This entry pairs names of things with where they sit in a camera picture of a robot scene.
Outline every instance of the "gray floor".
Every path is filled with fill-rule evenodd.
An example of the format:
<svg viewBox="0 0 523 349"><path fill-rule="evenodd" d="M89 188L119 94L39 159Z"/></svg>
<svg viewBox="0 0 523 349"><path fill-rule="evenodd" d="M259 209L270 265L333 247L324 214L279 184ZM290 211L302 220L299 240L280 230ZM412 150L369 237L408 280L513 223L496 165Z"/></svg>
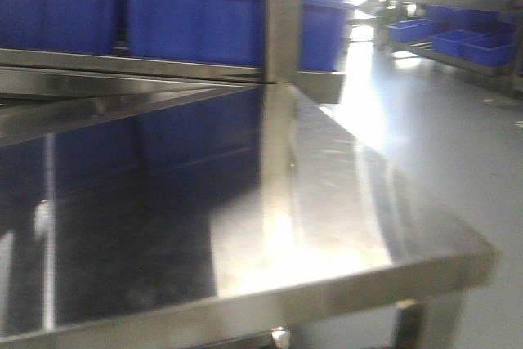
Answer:
<svg viewBox="0 0 523 349"><path fill-rule="evenodd" d="M372 43L351 44L346 71L331 114L502 253L492 285L466 296L456 348L523 347L523 101L469 73ZM343 342L321 341L329 349L365 338L375 344L383 334L369 326L386 326L385 317L368 314Z"/></svg>

